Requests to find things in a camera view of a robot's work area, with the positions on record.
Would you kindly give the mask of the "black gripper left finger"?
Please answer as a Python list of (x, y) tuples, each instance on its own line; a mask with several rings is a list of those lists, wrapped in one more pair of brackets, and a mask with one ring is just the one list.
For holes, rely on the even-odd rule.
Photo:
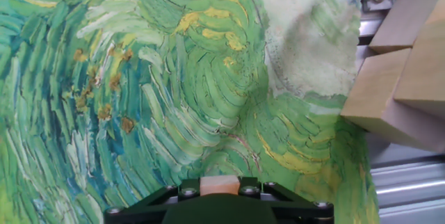
[(104, 223), (162, 223), (169, 208), (199, 196), (200, 179), (185, 179), (179, 186), (161, 187), (130, 207), (108, 208), (103, 213)]

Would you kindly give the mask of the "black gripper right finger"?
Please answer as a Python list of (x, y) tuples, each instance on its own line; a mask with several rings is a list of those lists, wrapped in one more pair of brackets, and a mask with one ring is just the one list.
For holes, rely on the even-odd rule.
[(256, 177), (238, 177), (240, 196), (256, 199), (259, 214), (270, 211), (276, 223), (334, 224), (334, 205), (309, 201), (277, 182), (260, 182)]

